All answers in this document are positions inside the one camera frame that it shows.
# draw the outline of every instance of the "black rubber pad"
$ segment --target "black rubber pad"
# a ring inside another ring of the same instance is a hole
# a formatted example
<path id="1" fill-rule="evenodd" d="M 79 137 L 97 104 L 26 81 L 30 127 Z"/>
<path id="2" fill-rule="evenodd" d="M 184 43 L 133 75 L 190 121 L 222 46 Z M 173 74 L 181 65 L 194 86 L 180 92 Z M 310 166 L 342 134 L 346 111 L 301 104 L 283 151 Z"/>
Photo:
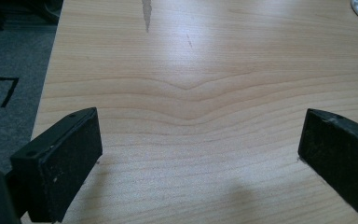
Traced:
<path id="1" fill-rule="evenodd" d="M 10 159 L 27 187 L 32 221 L 62 221 L 71 201 L 102 155 L 96 108 L 66 116 Z"/>
<path id="2" fill-rule="evenodd" d="M 298 154 L 358 212 L 358 123 L 309 109 Z"/>

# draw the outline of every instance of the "black object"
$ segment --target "black object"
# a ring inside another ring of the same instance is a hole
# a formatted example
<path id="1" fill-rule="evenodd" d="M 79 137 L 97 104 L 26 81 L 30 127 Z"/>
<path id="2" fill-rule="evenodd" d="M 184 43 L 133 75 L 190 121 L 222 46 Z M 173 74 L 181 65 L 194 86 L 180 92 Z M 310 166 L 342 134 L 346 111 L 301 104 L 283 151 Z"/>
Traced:
<path id="1" fill-rule="evenodd" d="M 358 123 L 309 109 L 298 154 L 358 212 Z"/>
<path id="2" fill-rule="evenodd" d="M 102 153 L 96 108 L 61 119 L 11 156 L 6 181 L 0 173 L 0 223 L 20 223 L 26 211 L 35 222 L 61 222 Z"/>
<path id="3" fill-rule="evenodd" d="M 60 16 L 48 10 L 48 5 L 52 4 L 51 0 L 20 0 L 20 2 L 45 21 L 58 24 Z"/>

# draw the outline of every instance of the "light wood surface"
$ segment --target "light wood surface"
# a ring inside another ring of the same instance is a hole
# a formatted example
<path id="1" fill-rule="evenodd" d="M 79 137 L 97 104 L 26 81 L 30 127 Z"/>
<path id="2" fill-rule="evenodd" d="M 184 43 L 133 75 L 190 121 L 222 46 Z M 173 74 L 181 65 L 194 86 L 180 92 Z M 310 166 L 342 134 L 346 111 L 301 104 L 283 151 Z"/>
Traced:
<path id="1" fill-rule="evenodd" d="M 349 0 L 65 0 L 34 136 L 91 106 L 63 223 L 358 223 L 297 156 L 307 108 L 358 122 Z"/>

